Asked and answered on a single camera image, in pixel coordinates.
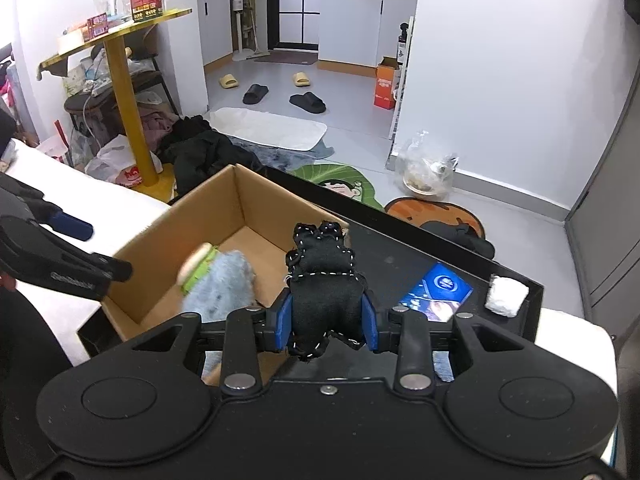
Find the white standing fan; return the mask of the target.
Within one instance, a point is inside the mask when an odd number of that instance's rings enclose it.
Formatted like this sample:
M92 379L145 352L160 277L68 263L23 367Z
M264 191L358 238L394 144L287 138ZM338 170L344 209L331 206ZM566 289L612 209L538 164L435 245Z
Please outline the white standing fan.
M255 53L253 49L245 45L244 6L244 0L231 0L236 32L236 50L232 56L234 62L246 61Z

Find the yellow round table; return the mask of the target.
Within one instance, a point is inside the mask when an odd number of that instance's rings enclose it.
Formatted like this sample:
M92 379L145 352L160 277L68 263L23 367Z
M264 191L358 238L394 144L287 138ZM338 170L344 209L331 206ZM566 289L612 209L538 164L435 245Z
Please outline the yellow round table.
M136 161L142 182L132 189L139 193L153 197L163 203L168 203L172 196L172 186L175 183L174 170L166 165L162 172L157 172L152 161L151 151L146 143L143 134L142 122L134 97L134 86L131 82L130 73L125 54L124 37L130 32L146 29L174 18L182 18L192 12L187 9L170 9L164 11L161 16L152 18L144 22L129 22L111 29L107 34L84 42L73 49L47 58L40 62L37 67L37 79L41 79L41 73L47 70L52 75L58 77L66 76L66 60L73 54L86 50L102 42L104 45L108 68L112 78L114 95L119 111L122 125L124 126L129 145Z

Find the white floor mat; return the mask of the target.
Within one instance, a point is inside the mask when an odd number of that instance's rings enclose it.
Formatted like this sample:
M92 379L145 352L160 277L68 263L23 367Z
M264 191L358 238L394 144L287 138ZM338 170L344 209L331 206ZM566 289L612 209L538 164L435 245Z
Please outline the white floor mat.
M221 107L205 119L226 136L296 152L312 150L328 130L323 122L237 107Z

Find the blue fluffy plush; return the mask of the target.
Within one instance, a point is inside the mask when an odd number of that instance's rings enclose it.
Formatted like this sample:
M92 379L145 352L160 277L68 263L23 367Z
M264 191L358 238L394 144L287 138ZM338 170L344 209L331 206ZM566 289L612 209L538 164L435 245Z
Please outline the blue fluffy plush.
M218 252L184 297L182 310L197 313L205 323L224 321L235 310L254 307L254 279L242 252Z

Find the clear plastic bag with bowl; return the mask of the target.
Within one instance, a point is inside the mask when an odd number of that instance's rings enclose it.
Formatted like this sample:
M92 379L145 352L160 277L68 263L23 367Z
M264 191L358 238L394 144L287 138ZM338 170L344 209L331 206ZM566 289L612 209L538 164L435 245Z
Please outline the clear plastic bag with bowl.
M459 156L426 130L415 133L398 151L399 183L416 197L443 200L452 190Z

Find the blue tissue packet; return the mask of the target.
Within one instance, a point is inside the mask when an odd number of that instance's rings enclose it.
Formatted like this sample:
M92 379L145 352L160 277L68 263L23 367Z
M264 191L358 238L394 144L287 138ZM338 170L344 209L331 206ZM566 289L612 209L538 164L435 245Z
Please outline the blue tissue packet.
M442 263L435 263L399 301L431 322L447 323L472 295L473 287Z

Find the grey blue fluffy rug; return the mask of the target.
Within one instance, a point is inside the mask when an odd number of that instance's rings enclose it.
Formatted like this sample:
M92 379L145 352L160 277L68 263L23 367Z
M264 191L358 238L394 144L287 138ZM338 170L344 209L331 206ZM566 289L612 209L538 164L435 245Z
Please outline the grey blue fluffy rug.
M232 136L230 141L239 148L252 152L262 166L277 168L290 172L306 165L312 165L316 160L327 159L335 153L332 146L326 146L320 140L309 151L294 151L287 148L277 148L245 141Z

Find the green leaf cartoon rug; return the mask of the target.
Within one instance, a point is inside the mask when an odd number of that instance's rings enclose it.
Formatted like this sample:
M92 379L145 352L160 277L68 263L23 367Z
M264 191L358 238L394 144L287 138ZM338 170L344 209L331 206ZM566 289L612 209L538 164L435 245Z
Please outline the green leaf cartoon rug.
M352 166L341 164L305 165L292 170L291 174L356 200L363 205L383 210L383 206L375 198L373 184Z

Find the red box on table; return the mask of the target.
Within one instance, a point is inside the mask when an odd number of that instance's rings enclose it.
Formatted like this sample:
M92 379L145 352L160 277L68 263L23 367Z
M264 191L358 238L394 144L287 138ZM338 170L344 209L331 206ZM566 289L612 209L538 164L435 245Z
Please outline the red box on table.
M163 0L129 0L131 17L135 23L158 18L163 14Z

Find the yellow slipper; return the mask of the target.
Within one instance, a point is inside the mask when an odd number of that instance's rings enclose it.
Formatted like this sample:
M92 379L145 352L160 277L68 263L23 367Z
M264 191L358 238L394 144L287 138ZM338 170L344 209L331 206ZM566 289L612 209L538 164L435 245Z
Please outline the yellow slipper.
M310 79L304 72L297 72L293 75L294 86L305 88L310 86Z
M225 74L218 79L218 82L223 89L233 89L239 85L239 81L232 74Z

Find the black shoes on rug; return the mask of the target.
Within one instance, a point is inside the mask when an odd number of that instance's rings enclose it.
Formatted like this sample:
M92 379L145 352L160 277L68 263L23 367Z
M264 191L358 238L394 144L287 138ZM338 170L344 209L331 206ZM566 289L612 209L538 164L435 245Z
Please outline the black shoes on rug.
M495 258L495 247L491 242L480 237L472 226L467 223L459 223L456 226L439 221L427 221L421 229L449 240L454 244L469 249L477 255L487 259Z

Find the right black slipper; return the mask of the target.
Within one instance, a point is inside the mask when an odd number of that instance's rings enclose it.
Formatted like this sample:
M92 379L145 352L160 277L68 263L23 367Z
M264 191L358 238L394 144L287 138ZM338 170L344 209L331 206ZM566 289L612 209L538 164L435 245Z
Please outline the right black slipper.
M310 91L304 94L293 94L288 100L291 104L310 114L319 115L326 111L326 103Z

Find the left black slipper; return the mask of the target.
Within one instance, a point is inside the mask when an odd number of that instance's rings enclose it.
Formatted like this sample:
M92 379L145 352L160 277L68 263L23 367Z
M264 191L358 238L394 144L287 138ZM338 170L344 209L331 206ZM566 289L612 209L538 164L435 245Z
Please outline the left black slipper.
M243 103L246 105L258 104L269 92L269 88L263 84L252 84L244 93Z

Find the brown cardboard box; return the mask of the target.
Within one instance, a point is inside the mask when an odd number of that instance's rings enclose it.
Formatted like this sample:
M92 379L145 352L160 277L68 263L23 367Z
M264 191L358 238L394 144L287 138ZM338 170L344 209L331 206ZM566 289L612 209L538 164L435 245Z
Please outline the brown cardboard box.
M243 166L229 166L167 209L117 253L131 278L102 302L123 340L183 311L204 322L293 299L285 351L320 356L331 335L360 337L363 282L348 226Z

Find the orange cardboard box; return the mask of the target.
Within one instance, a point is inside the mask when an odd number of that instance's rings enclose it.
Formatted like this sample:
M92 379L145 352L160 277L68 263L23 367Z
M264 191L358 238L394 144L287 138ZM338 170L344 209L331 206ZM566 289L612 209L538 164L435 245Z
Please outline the orange cardboard box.
M396 58L384 56L375 71L374 105L392 110L395 107L394 89L399 65Z

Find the burger plush toy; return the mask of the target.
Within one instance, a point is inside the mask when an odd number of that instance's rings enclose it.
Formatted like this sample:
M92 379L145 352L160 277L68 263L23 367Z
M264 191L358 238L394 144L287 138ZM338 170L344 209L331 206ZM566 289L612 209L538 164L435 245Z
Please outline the burger plush toy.
M186 296L204 275L216 259L219 250L210 243L203 243L184 260L178 271L176 283Z

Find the white kitchen cabinet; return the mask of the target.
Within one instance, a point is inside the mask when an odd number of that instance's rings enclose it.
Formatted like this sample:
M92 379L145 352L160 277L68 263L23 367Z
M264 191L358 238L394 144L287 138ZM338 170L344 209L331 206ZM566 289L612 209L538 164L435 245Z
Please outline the white kitchen cabinet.
M320 0L318 59L373 70L394 56L418 0Z

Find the left yellow slipper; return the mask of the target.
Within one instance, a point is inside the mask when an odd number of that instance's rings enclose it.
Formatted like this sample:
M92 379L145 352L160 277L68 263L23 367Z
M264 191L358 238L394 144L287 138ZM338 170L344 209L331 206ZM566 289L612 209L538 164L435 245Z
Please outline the left yellow slipper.
M239 81L232 74L225 74L218 79L218 82L223 89L233 89L239 85Z

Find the black clothes pile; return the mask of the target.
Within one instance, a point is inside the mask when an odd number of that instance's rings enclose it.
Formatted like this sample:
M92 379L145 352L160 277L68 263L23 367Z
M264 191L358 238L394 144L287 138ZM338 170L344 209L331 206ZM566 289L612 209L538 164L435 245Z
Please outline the black clothes pile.
M253 152L233 144L200 115L178 119L160 140L155 154L174 168L176 200L229 165L262 171Z

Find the black tray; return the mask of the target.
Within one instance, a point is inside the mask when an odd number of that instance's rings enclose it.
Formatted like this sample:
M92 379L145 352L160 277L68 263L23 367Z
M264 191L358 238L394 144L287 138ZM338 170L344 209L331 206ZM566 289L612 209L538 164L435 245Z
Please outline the black tray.
M299 226L339 226L346 243L330 242L312 270L288 266L285 256L320 240ZM340 271L329 258L342 250L345 274L360 281L369 297L357 309L359 339L372 337L373 312L402 304L434 320L443 332L443 314L470 312L534 340L542 288L495 261L433 233L350 200L311 182L268 169L255 172L231 165L180 198L124 246L117 258L132 265L125 283L115 282L101 301L120 340L128 340L177 315L183 294L180 266L203 243L223 252L238 250L255 272L260 304L272 306L286 286Z

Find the white red plastic bag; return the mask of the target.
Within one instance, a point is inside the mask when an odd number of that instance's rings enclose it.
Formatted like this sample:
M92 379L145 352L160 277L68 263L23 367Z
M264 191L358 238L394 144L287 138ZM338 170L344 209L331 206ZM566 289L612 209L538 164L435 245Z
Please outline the white red plastic bag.
M95 179L133 188L142 177L126 136L115 136L100 148L85 166L85 174Z

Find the black slipper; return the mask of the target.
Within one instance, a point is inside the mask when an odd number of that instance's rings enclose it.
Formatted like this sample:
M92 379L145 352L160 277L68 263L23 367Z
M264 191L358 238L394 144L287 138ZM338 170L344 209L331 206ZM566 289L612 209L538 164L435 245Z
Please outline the black slipper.
M291 104L310 114L319 115L326 111L326 103L310 91L304 94L293 94L288 100Z
M244 93L243 103L246 105L258 104L269 92L269 88L263 84L252 84Z

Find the right yellow slipper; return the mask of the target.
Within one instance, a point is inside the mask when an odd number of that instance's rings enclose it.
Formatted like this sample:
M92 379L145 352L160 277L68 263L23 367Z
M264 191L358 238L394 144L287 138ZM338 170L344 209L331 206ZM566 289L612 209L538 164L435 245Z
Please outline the right yellow slipper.
M310 86L310 79L304 72L297 72L293 75L294 86L305 88Z

